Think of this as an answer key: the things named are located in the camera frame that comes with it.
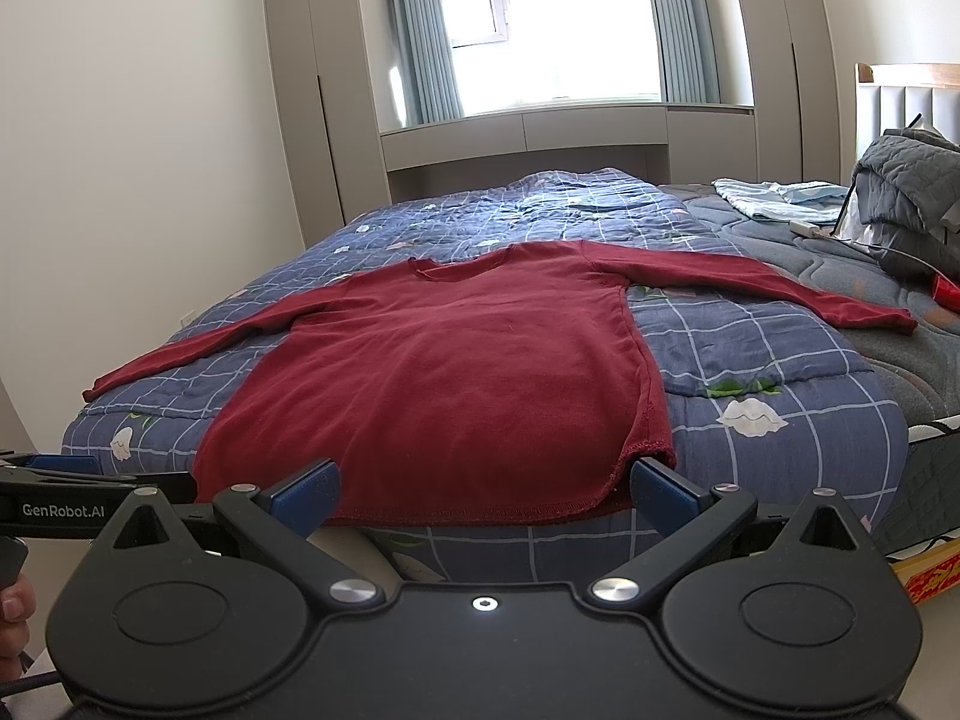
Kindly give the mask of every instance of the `blue plaid quilt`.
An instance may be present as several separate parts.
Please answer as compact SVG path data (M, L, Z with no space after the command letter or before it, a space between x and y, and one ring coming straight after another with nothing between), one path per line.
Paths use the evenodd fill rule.
M578 239L748 256L680 201L619 170L543 172L500 189L363 215L229 295L172 340L408 257L453 262L512 242ZM792 303L642 285L627 298L664 377L680 473L705 487L736 482L768 503L832 487L866 524L880 520L904 468L906 423L842 335ZM250 338L107 392L69 425L64 452L94 455L105 473L190 469L220 408L283 338ZM637 520L621 512L531 528L424 523L368 533L415 578L579 581L656 540Z

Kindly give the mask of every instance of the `shirt sleeve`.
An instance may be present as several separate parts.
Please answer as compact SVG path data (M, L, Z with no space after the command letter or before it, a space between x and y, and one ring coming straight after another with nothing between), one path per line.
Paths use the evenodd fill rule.
M90 403L104 392L117 386L130 384L145 376L152 376L170 368L188 365L189 362L222 351L243 341L244 338L258 334L278 333L293 324L298 317L324 311L342 298L349 288L350 279L336 284L308 290L305 293L287 295L282 300L260 309L246 319L218 327L199 336L184 338L182 341L167 343L152 352L141 355L118 367L93 383L93 387L83 393L83 400Z
M838 328L885 327L910 335L917 326L908 311L814 290L751 257L654 251L592 241L584 241L582 246L584 257L597 271L621 274L645 287L713 287L758 298L787 300L810 309Z

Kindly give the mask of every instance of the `shirt neckline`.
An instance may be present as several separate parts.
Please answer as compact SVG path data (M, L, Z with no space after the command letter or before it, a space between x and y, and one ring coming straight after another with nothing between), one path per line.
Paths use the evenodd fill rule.
M407 260L407 265L410 266L414 276L424 279L425 281L466 281L473 276L486 274L487 271L492 271L494 268L499 268L502 264L507 262L508 259L510 259L510 255L513 250L514 244L510 244L506 248L501 248L500 250L496 251L489 251L486 254L482 254L479 257L473 258L472 260L464 260L462 262L448 264L439 263L432 257L422 257L419 259L416 257L411 257L409 260Z

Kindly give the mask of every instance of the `black cable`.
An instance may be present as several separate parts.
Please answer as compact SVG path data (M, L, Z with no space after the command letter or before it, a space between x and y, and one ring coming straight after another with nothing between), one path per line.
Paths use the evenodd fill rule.
M0 698L16 696L17 693L26 693L28 690L46 688L48 685L58 685L61 676L56 671L46 671L32 677L21 677L11 683L0 683Z

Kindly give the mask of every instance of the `folded light blue cloth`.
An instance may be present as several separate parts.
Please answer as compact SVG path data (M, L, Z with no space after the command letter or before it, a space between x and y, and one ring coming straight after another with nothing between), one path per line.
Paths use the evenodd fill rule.
M832 224L840 218L847 188L826 181L802 184L766 182L748 184L732 178L713 182L717 194L741 214L760 221L790 221Z

